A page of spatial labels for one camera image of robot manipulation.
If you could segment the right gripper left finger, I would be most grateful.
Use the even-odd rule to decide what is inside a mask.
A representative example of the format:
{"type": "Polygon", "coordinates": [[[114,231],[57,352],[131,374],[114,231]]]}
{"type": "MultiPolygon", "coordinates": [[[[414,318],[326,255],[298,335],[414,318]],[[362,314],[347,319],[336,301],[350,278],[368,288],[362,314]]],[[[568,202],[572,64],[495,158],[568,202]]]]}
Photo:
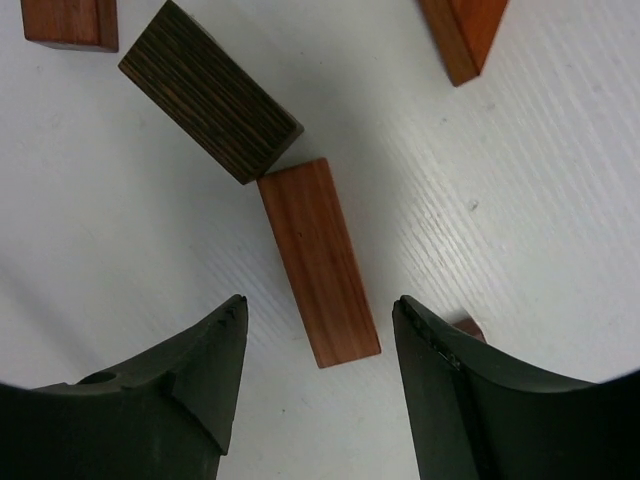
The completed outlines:
{"type": "Polygon", "coordinates": [[[2,385],[2,478],[216,478],[247,335],[247,300],[234,295],[192,327],[76,384],[2,385]]]}

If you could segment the red-brown rectangular block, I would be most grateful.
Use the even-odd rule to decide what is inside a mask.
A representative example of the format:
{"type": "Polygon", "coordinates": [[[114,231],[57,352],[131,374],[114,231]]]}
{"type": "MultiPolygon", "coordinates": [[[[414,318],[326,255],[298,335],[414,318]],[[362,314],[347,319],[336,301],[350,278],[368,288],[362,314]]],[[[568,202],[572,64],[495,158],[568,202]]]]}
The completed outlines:
{"type": "Polygon", "coordinates": [[[54,49],[119,51],[116,0],[21,0],[25,39],[54,49]]]}
{"type": "Polygon", "coordinates": [[[380,354],[328,160],[268,174],[258,189],[318,367],[380,354]]]}

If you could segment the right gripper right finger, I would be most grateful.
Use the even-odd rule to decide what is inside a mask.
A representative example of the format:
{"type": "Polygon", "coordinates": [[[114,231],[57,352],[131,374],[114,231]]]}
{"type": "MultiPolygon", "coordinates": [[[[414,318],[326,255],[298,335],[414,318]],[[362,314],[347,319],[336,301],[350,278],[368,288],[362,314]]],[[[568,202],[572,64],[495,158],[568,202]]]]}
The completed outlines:
{"type": "Polygon", "coordinates": [[[408,295],[392,317],[421,478],[638,478],[638,372],[590,383],[541,369],[408,295]]]}

